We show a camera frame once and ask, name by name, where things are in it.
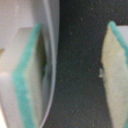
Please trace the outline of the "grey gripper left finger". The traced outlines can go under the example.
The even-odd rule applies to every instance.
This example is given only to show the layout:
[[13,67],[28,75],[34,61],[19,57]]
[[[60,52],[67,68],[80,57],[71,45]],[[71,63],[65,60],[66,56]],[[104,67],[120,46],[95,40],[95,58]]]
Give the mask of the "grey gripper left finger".
[[21,28],[0,57],[0,101],[7,128],[39,128],[45,64],[42,25]]

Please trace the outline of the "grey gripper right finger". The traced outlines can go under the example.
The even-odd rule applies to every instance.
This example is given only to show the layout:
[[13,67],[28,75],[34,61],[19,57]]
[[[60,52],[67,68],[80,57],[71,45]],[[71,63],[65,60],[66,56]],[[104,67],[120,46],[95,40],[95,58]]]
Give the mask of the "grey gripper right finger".
[[128,25],[108,24],[101,62],[112,128],[128,128]]

